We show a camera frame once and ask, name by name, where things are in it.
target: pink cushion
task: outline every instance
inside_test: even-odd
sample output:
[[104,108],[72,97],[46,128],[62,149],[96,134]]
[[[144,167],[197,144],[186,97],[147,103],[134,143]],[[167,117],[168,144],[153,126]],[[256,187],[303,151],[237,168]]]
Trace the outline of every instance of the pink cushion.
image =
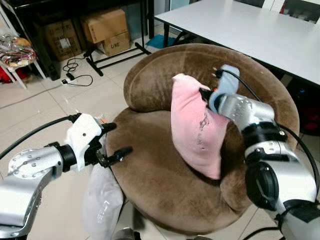
[[213,113],[199,88],[209,89],[192,76],[173,77],[171,131],[173,144],[185,162],[211,179],[220,178],[220,149],[228,119]]

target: chair leg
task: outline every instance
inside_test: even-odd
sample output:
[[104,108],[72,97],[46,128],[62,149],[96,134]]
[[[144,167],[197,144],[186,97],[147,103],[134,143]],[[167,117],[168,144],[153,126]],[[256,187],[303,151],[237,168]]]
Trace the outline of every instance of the chair leg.
[[13,83],[15,83],[16,80],[15,80],[14,77],[12,77],[11,73],[10,73],[5,67],[2,67],[2,66],[1,66],[1,68],[2,68],[3,71],[9,76],[9,78],[11,79],[11,81],[12,81]]
[[27,90],[27,86],[24,84],[24,82],[21,80],[21,78],[18,76],[18,74],[16,73],[15,70],[10,71],[12,73],[12,75],[15,77],[15,79],[19,82],[19,84],[21,85],[21,87],[25,90]]
[[38,62],[37,61],[34,61],[33,64],[35,65],[36,69],[38,69],[41,77],[43,79],[46,79],[46,75],[44,74],[44,72],[42,71],[41,67],[39,66]]

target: white table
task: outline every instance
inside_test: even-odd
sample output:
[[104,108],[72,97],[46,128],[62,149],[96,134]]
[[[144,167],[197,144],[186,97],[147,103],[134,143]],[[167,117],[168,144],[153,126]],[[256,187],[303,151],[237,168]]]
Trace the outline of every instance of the white table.
[[202,0],[155,16],[320,86],[320,25],[232,0]]

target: black stand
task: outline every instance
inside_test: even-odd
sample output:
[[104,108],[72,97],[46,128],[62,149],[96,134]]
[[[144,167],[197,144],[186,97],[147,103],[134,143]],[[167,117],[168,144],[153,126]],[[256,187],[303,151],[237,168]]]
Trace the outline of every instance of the black stand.
[[[104,74],[103,72],[101,71],[101,69],[105,69],[107,67],[110,67],[112,65],[115,65],[115,64],[118,64],[118,63],[121,63],[121,62],[124,62],[126,60],[129,60],[129,59],[133,59],[135,57],[138,57],[142,54],[151,54],[150,51],[148,51],[147,49],[145,49],[145,35],[144,35],[144,17],[143,17],[143,14],[144,14],[144,3],[145,1],[144,0],[141,0],[140,1],[140,26],[141,26],[141,36],[142,36],[142,45],[140,45],[139,43],[135,43],[135,48],[133,49],[130,49],[130,50],[127,50],[127,51],[123,51],[121,53],[118,53],[116,55],[113,55],[113,56],[109,56],[109,57],[106,57],[106,58],[103,58],[103,59],[100,59],[100,60],[97,60],[97,61],[94,61],[93,57],[92,57],[92,53],[93,51],[96,50],[96,47],[93,46],[91,47],[90,49],[88,49],[88,51],[86,51],[86,53],[83,55],[85,58],[86,58],[86,61],[90,64],[90,66],[102,77]],[[115,62],[112,62],[112,63],[109,63],[107,65],[103,65],[103,66],[100,66],[98,67],[97,64],[98,63],[101,63],[101,62],[104,62],[104,61],[107,61],[109,59],[112,59],[112,58],[115,58],[115,57],[118,57],[118,56],[121,56],[123,54],[126,54],[126,53],[130,53],[130,52],[133,52],[135,50],[140,50],[142,52],[139,52],[135,55],[132,55],[132,56],[129,56],[129,57],[126,57],[124,59],[121,59],[119,61],[115,61]]]

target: brown round chair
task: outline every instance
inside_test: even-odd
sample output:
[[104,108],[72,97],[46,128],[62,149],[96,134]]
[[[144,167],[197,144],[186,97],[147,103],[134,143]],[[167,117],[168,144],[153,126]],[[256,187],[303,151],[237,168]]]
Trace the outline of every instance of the brown round chair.
[[[159,50],[136,64],[124,83],[129,106],[114,120],[107,138],[109,153],[132,146],[133,152],[112,171],[126,197],[148,219],[168,230],[207,234],[236,221],[251,202],[246,195],[244,142],[229,123],[221,148],[221,180],[197,173],[176,151],[171,134],[172,77],[190,75],[214,87],[212,67],[229,64],[265,103],[277,122],[299,133],[296,106],[281,82],[265,67],[234,50],[207,44],[186,44]],[[238,94],[253,98],[240,84]],[[296,142],[289,136],[290,146]]]

